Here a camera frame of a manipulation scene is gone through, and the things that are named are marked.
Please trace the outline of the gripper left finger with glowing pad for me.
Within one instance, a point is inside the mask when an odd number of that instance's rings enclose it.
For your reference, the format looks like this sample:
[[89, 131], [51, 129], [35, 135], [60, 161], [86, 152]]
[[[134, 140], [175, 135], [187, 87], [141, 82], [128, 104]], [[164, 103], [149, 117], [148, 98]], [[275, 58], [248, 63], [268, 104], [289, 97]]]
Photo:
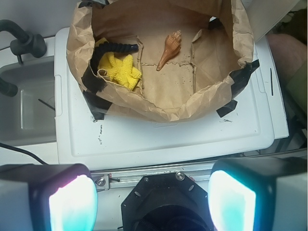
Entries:
[[2, 231], [91, 231], [97, 206], [96, 187], [83, 164], [0, 167]]

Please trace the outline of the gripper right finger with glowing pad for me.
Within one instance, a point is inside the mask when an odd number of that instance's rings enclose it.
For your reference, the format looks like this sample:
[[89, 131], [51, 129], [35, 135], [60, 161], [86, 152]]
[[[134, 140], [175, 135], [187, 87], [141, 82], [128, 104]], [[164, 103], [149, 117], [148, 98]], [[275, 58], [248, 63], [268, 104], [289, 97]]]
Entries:
[[207, 192], [218, 231], [308, 229], [308, 161], [302, 157], [219, 159]]

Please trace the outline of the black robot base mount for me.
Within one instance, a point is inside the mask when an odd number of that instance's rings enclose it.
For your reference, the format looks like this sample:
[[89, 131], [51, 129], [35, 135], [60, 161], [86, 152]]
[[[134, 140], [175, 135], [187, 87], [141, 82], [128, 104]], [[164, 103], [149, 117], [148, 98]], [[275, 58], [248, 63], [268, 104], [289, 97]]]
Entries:
[[207, 192], [192, 180], [140, 181], [121, 204], [125, 231], [212, 231]]

